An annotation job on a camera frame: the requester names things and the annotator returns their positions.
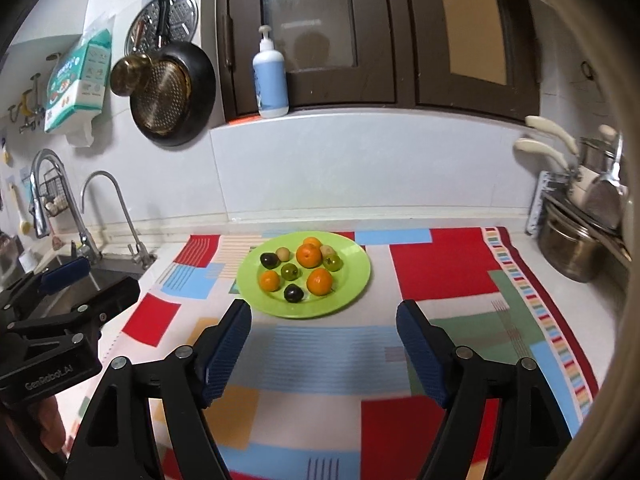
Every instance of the screw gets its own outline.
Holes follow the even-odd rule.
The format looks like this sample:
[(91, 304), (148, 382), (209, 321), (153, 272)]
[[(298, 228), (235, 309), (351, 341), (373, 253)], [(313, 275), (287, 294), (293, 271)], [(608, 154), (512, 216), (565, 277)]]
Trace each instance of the screw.
[(474, 351), (468, 346), (459, 346), (456, 348), (456, 355), (460, 359), (471, 359), (474, 356)]
[(538, 368), (538, 363), (535, 362), (531, 357), (525, 357), (520, 364), (525, 370), (535, 370)]
[(178, 346), (178, 348), (175, 349), (175, 356), (178, 359), (187, 358), (191, 354), (193, 354), (193, 348), (191, 348), (189, 345)]
[(127, 364), (126, 357), (116, 357), (113, 359), (113, 361), (111, 361), (111, 368), (113, 368), (114, 370), (119, 370), (120, 368), (123, 368), (125, 364)]

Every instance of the wire basket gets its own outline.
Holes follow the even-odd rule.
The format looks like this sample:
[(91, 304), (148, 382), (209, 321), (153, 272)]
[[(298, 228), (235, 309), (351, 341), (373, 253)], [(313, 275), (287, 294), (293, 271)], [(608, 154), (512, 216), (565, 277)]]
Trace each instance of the wire basket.
[[(29, 179), (22, 181), (27, 186)], [(62, 179), (55, 168), (44, 173), (44, 181), (40, 183), (40, 197), (43, 198), (42, 206), (47, 212), (49, 218), (58, 216), (60, 213), (69, 209), (68, 199), (66, 198), (65, 188), (62, 186)], [(29, 206), (29, 213), (33, 215), (33, 196)]]

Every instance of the colorful tablecloth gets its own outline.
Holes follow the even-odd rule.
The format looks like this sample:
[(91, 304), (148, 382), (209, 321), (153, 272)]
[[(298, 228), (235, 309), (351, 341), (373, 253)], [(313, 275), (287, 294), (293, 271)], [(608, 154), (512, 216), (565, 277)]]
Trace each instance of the colorful tablecloth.
[[(235, 276), (248, 251), (279, 234), (193, 235), (140, 302), (105, 364), (118, 355), (134, 363), (156, 360), (193, 343), (238, 297)], [(457, 345), (485, 359), (533, 357), (575, 434), (597, 383), (504, 228), (341, 234), (371, 260), (364, 293), (321, 319), (285, 320), (254, 310), (228, 387), (205, 411), (235, 479), (415, 478), (443, 412), (424, 396), (396, 332), (403, 299), (416, 300)], [(497, 407), (486, 405), (469, 480), (484, 473)], [(164, 471), (178, 479), (161, 402), (153, 400), (151, 408)]]

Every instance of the tissue package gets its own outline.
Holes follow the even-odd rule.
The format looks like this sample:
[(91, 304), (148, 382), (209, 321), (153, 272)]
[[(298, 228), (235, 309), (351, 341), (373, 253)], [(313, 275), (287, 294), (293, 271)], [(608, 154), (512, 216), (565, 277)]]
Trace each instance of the tissue package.
[(106, 29), (61, 57), (49, 78), (44, 131), (65, 134), (74, 146), (90, 146), (91, 119), (102, 111), (110, 66), (111, 34)]

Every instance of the small fruit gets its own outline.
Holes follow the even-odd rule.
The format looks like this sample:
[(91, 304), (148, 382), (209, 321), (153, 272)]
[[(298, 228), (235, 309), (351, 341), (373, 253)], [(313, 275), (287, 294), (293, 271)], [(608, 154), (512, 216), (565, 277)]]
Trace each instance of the small fruit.
[(331, 292), (331, 286), (334, 284), (334, 279), (331, 273), (326, 269), (316, 269), (311, 272), (306, 279), (306, 288), (314, 296), (325, 296)]
[(329, 254), (335, 254), (335, 250), (331, 245), (321, 245), (320, 252), (323, 258), (326, 258)]
[(322, 262), (322, 253), (311, 244), (302, 244), (296, 251), (296, 260), (305, 269), (313, 269)]
[(284, 264), (280, 269), (280, 275), (288, 282), (292, 282), (300, 276), (300, 269), (295, 264)]
[(290, 283), (284, 289), (284, 299), (289, 303), (298, 303), (305, 297), (304, 291), (295, 283)]
[(311, 244), (313, 247), (320, 248), (322, 246), (322, 242), (318, 240), (315, 236), (309, 236), (302, 240), (302, 244)]
[(275, 269), (280, 265), (280, 260), (275, 253), (262, 253), (260, 255), (260, 263), (265, 269)]
[(280, 247), (276, 250), (276, 256), (281, 262), (288, 262), (291, 259), (291, 251), (286, 247)]
[(329, 254), (322, 259), (322, 264), (326, 270), (335, 272), (336, 270), (340, 270), (342, 267), (342, 260), (337, 254)]
[(265, 270), (260, 275), (258, 284), (265, 292), (275, 292), (280, 288), (280, 277), (275, 270)]

